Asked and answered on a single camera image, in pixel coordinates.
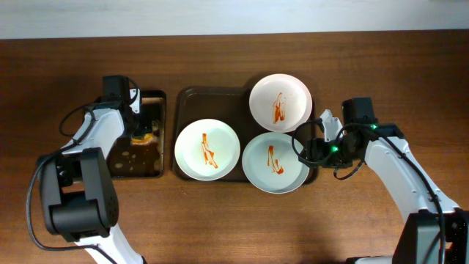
red sauce smear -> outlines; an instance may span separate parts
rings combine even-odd
[[[284,173],[284,168],[278,165],[278,160],[276,159],[275,162],[273,159],[273,146],[269,146],[268,150],[268,158],[267,158],[267,166],[270,166],[270,161],[272,161],[272,173],[277,172],[278,175]]]
[[[207,142],[207,134],[206,133],[202,134],[202,152],[204,153],[205,165],[210,164],[210,165],[213,165],[213,167],[215,169],[218,169],[218,165],[215,162],[215,160],[213,159],[213,156],[215,155],[215,153],[208,149],[208,142]]]
[[[285,120],[285,103],[280,102],[281,93],[278,94],[277,100],[273,102],[273,123],[276,124],[279,120]]]

white plate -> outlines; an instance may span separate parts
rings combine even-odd
[[[209,150],[218,165],[204,162],[202,134],[207,134]],[[199,120],[185,127],[174,146],[177,165],[188,176],[196,180],[217,180],[228,174],[240,157],[240,140],[235,131],[218,120]]]
[[[267,165],[269,146],[273,146],[273,158],[278,160],[284,172],[273,172]],[[295,147],[303,146],[295,140]],[[298,161],[292,149],[292,137],[283,133],[269,132],[255,137],[243,152],[243,170],[257,188],[271,194],[285,194],[300,187],[308,177],[309,168]]]
[[[274,123],[273,105],[281,93],[285,118]],[[306,122],[313,109],[313,99],[300,80],[287,74],[273,74],[257,82],[249,96],[249,109],[265,129],[286,133]]]

baking tray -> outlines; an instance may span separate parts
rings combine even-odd
[[[236,132],[241,145],[240,158],[234,169],[218,179],[221,182],[249,183],[241,163],[244,148],[256,136],[269,132],[259,125],[249,110],[250,89],[220,87],[189,87],[183,90],[177,99],[177,117],[174,124],[173,148],[180,132],[189,124],[201,119],[215,119],[225,122]],[[314,102],[310,119],[314,119]],[[297,140],[304,146],[314,138],[314,129],[304,128],[298,132]],[[186,175],[177,165],[172,154],[172,169],[183,180],[194,180]],[[304,185],[312,183],[317,177],[317,169],[310,169]]]
[[[154,139],[146,145],[129,145],[117,139],[107,158],[113,179],[161,177],[163,174],[166,94],[160,90],[141,91],[141,118],[152,124]]]

robotic arm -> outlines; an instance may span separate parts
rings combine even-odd
[[[370,98],[346,100],[342,112],[343,127],[329,110],[319,120],[303,124],[319,125],[324,139],[310,140],[301,153],[294,148],[299,161],[309,167],[334,168],[337,177],[339,169],[360,160],[340,180],[366,163],[385,184],[406,222],[392,257],[356,257],[347,263],[469,263],[469,212],[433,183],[413,157],[404,134],[394,124],[378,123]],[[452,242],[449,249],[446,241]]]
[[[106,164],[118,138],[125,137],[130,144],[132,136],[151,132],[151,124],[139,119],[139,89],[135,83],[135,89],[130,89],[129,81],[133,83],[124,76],[103,78],[104,96],[85,107],[83,125],[62,148],[64,151],[49,156],[40,175],[41,203],[49,233],[62,235],[79,246],[96,245],[99,251],[90,247],[85,250],[103,264],[146,263],[133,251],[117,224],[119,203]],[[64,191],[64,187],[78,181],[83,182],[83,191]]]

brown table surface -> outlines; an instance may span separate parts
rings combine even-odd
[[[395,122],[435,183],[469,208],[469,31],[353,32],[209,37],[0,41],[0,263],[91,263],[86,252],[44,252],[26,230],[26,188],[37,157],[67,141],[68,111],[101,95],[101,77],[124,74],[167,94],[165,172],[114,181],[119,225],[149,263],[329,263],[390,255],[404,223],[378,176],[346,181],[321,169],[286,195],[247,183],[185,182],[171,171],[176,99],[193,86],[243,87],[289,73],[311,91],[319,115],[370,96]],[[78,128],[80,117],[70,122]],[[43,243],[37,189],[34,226]]]

